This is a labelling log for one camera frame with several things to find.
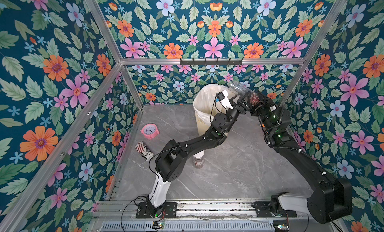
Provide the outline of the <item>clear flower tea jar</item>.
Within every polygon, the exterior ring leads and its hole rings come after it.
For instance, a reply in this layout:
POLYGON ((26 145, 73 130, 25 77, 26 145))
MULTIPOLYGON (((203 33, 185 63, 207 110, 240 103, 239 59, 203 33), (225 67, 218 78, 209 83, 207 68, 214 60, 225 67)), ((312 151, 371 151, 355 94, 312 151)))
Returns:
POLYGON ((239 82, 229 82, 228 88, 239 97, 238 102, 245 104, 248 108, 256 107, 261 102, 256 92, 239 82))

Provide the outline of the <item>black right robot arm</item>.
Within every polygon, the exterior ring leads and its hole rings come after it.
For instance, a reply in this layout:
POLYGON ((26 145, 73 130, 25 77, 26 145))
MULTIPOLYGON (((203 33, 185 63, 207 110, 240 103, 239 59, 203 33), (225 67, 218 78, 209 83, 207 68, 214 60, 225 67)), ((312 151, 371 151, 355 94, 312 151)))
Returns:
POLYGON ((326 224, 353 212, 351 183, 337 178, 317 164, 305 152, 288 129, 291 124, 290 112, 277 106, 269 97, 252 92, 246 102, 253 117, 258 117, 268 147, 288 160, 312 188, 309 197, 288 192, 271 197, 270 211, 282 214, 286 211, 306 213, 318 223, 326 224))

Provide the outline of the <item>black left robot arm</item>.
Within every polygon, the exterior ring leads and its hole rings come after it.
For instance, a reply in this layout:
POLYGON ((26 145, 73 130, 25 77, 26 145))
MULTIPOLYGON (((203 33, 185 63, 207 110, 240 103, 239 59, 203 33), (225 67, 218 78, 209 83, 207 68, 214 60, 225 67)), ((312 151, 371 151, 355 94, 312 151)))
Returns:
POLYGON ((246 114, 252 109, 249 99, 231 101, 232 108, 225 113, 217 113, 207 131, 194 139, 184 142, 169 141, 155 160, 155 172, 157 181, 147 199, 147 205, 158 209, 163 206, 171 182, 182 173, 187 160, 194 155, 213 149, 221 145, 227 139, 227 133, 231 130, 239 115, 246 114))

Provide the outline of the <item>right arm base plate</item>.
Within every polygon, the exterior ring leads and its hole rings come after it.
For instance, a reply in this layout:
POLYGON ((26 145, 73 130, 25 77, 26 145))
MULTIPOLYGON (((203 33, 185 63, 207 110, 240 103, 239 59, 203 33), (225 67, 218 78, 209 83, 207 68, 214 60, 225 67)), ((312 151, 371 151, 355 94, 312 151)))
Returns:
POLYGON ((256 210, 259 218, 296 218, 298 216, 295 211, 284 210, 280 205, 271 201, 257 201, 251 206, 256 210))

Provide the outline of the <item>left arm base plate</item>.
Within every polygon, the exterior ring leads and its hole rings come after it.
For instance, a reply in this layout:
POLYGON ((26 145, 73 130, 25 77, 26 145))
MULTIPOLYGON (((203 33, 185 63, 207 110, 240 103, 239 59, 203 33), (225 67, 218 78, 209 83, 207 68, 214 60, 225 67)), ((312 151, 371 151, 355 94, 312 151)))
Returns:
POLYGON ((150 202, 139 203, 136 218, 137 219, 161 219, 176 218, 176 202, 165 202, 163 205, 155 208, 150 202))

